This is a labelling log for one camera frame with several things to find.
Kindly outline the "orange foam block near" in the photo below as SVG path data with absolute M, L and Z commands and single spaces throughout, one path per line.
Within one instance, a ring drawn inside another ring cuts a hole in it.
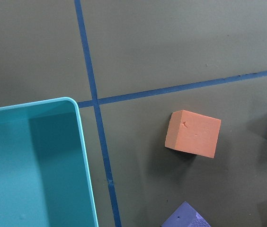
M 221 120 L 181 110 L 171 114 L 165 147 L 214 158 Z

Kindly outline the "teal plastic bin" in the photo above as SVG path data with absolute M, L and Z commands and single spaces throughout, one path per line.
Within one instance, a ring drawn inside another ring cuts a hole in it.
M 77 103 L 0 107 L 0 227 L 96 227 Z

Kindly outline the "purple foam block near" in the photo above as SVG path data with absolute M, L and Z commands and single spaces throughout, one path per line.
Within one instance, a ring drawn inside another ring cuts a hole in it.
M 188 203 L 183 202 L 161 225 L 162 227 L 210 227 L 210 224 Z

